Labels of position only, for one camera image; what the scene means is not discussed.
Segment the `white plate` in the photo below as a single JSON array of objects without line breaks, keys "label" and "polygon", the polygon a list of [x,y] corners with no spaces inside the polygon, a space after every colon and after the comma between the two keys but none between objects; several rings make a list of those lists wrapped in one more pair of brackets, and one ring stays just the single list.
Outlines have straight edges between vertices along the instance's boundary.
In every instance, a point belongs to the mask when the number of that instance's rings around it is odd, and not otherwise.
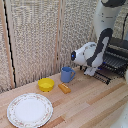
[{"label": "white plate", "polygon": [[10,103],[7,117],[18,128],[37,128],[51,118],[52,112],[52,104],[46,97],[28,93],[15,98]]}]

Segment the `cable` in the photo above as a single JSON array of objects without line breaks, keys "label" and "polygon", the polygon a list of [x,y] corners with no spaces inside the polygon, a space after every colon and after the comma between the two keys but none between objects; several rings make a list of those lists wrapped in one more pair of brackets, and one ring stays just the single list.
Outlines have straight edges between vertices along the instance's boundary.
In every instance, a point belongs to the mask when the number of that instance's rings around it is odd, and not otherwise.
[{"label": "cable", "polygon": [[124,19],[123,32],[122,32],[122,40],[123,40],[123,37],[124,37],[124,27],[125,27],[125,22],[126,22],[127,17],[128,17],[128,13],[127,13],[127,15],[125,16],[125,19]]}]

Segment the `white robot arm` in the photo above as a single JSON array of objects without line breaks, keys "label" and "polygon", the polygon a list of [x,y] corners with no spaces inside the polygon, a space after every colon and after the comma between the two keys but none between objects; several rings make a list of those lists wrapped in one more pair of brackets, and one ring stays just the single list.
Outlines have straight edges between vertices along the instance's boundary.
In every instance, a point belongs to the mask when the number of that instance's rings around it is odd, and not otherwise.
[{"label": "white robot arm", "polygon": [[103,63],[105,51],[112,38],[115,20],[122,6],[126,5],[128,0],[99,0],[93,17],[97,43],[88,42],[71,53],[71,60],[74,63],[87,67],[84,74],[93,76]]}]

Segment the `blue cup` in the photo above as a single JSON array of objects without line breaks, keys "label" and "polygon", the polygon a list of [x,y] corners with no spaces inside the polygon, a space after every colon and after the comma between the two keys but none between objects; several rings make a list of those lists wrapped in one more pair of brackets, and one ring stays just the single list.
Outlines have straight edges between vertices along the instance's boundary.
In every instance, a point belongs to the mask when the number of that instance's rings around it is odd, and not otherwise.
[{"label": "blue cup", "polygon": [[76,72],[70,67],[63,67],[61,69],[61,81],[63,83],[69,83],[75,76]]}]

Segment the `yellow bowl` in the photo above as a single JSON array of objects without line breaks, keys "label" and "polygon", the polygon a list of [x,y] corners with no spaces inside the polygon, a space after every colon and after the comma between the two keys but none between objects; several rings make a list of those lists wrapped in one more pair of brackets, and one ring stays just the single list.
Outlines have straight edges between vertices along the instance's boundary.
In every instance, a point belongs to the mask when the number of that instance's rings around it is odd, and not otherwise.
[{"label": "yellow bowl", "polygon": [[42,78],[38,81],[39,89],[43,92],[49,92],[53,89],[54,81],[50,78]]}]

